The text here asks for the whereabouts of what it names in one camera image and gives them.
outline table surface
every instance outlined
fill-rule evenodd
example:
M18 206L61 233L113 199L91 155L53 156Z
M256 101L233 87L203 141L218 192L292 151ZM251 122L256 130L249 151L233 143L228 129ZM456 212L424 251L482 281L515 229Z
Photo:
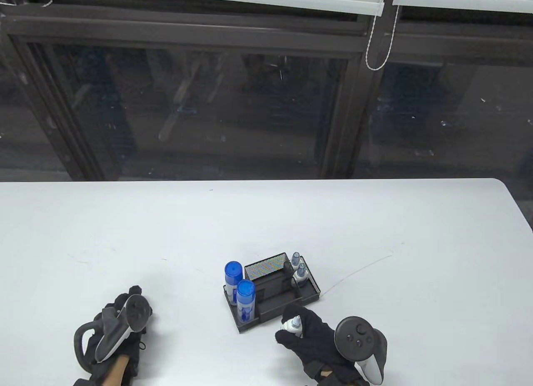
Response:
M239 334L230 260L299 251L335 327L388 338L386 386L526 385L533 234L493 179L0 184L3 386L86 376L76 328L141 285L154 316L135 386L312 384L274 341Z

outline black mesh organizer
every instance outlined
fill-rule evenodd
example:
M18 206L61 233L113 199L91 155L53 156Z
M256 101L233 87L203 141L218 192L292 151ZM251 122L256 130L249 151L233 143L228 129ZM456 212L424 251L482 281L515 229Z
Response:
M239 332L280 317L289 303L299 302L305 305L318 300L320 289L304 257L300 257L309 272L309 279L301 286L291 285L293 270L285 253L244 267L244 278L255 283L255 318L247 323L240 323L237 319L237 307L230 304L224 286L224 296Z

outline hand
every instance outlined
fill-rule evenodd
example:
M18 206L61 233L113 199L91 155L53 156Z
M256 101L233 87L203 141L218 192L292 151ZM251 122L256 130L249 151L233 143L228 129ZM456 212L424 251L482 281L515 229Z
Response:
M122 310L126 300L133 294L141 294L141 288L139 286L132 286L128 293L122 293L119 295L114 303L109 303L105 307L114 307L117 311ZM99 320L102 317L102 313L99 312L95 317L95 321ZM95 363L95 350L98 346L100 339L103 337L103 329L95 331L95 334L91 336L87 343L87 349L85 352L85 360L88 365L91 367L91 381L94 381L96 384L102 384L104 379L107 377L109 372L114 367L114 364L117 361L119 356L127 356L129 361L124 370L124 375L122 377L123 385L130 385L131 379L137 376L137 368L139 366L139 351L141 350L141 335L146 333L146 328L137 333L130 333L130 336L124 340L116 351L109 357L107 360L101 363Z
M368 386L368 382L359 374L354 363L346 360L337 351L335 331L322 322L313 311L297 304L289 304L283 312L281 322L285 323L298 315L303 326L303 337L298 338L293 333L281 330L276 332L276 341L295 352L304 367L313 361L323 364L314 380L320 382L324 379L323 371L332 371L342 384Z

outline blind cord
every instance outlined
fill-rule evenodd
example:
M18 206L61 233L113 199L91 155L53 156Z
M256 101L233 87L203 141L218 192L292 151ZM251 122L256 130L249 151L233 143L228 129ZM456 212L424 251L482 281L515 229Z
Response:
M45 5L42 5L42 7L48 7L49 5L51 5L53 3L54 0L50 0L48 3L46 3ZM16 5L14 3L5 3L5 2L0 2L0 5Z
M376 26L377 15L374 16L374 22L372 22L372 30L370 31L370 38L368 38L367 51L365 53L365 64L367 65L367 68L371 71L381 70L381 68L385 66L385 64L387 63L387 60L389 59L389 55L391 54L391 49L392 49L392 41L394 40L394 31L396 30L396 22L398 21L399 11L400 11L400 6L396 7L396 16L394 17L394 26L392 27L391 43L389 45L389 51L387 51L387 57L385 57L385 61L383 61L383 64L381 64L378 68L372 68L370 64L368 64L368 50L370 49L370 43L372 41L372 36L374 34L374 27Z

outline small bottle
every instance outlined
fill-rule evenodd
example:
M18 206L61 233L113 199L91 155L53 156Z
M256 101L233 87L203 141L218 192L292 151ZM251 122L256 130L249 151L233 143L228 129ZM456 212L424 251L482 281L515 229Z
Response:
M230 261L224 268L226 277L226 294L232 306L237 304L237 285L242 281L242 265L237 261Z
M298 269L299 263L300 263L300 256L298 252L295 252L293 254L293 258L291 258L291 265L293 266L293 270L296 271Z
M289 321L281 325L281 328L294 333L297 338L301 338L303 327L301 326L301 318L299 316L289 319Z
M294 283L298 283L301 286L309 278L309 272L303 262L298 266L298 270L294 273L293 279L291 280L291 285L295 286Z
M244 279L237 285L237 319L241 323L255 318L255 284Z

